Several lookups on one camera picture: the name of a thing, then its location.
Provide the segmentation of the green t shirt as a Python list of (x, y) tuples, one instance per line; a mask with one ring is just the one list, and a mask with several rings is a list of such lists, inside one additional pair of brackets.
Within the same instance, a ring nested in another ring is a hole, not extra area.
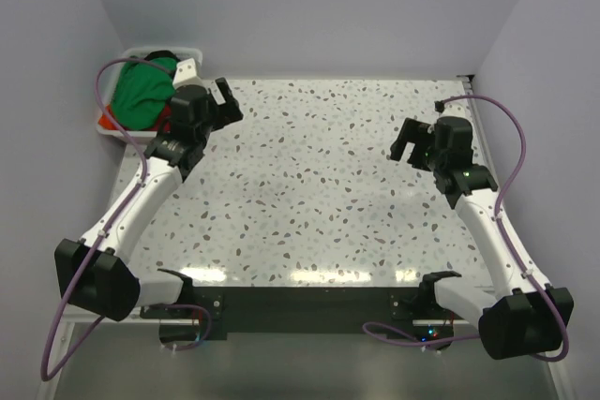
[(124, 63), (112, 95), (112, 115), (126, 130), (153, 130), (160, 112), (173, 96), (173, 73), (178, 62), (169, 58), (149, 61), (166, 71), (141, 64)]

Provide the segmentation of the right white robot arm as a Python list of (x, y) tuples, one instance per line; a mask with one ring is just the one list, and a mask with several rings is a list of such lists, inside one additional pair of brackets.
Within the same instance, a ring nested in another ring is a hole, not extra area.
[(569, 349), (566, 326), (574, 299), (533, 261), (504, 213), (493, 175), (474, 163), (472, 124), (456, 116), (433, 124), (407, 119), (391, 145), (391, 159), (399, 161), (408, 144), (413, 146), (409, 164), (432, 173), (471, 234), (494, 288), (487, 293), (457, 273), (427, 274), (417, 296), (420, 312), (436, 319), (449, 310), (465, 319), (494, 360), (524, 355), (547, 362), (562, 359)]

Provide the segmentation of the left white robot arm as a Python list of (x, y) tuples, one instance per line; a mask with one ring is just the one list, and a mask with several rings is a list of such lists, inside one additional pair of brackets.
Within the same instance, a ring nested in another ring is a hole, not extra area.
[(187, 316), (194, 295), (176, 271), (138, 277), (129, 268), (133, 250), (163, 203), (185, 182), (204, 156), (210, 135), (243, 118), (224, 78), (215, 84), (224, 101), (200, 85), (176, 89), (167, 131), (159, 131), (142, 151), (127, 188), (79, 240), (55, 249), (58, 284), (67, 304), (120, 321), (135, 308), (161, 304), (174, 318)]

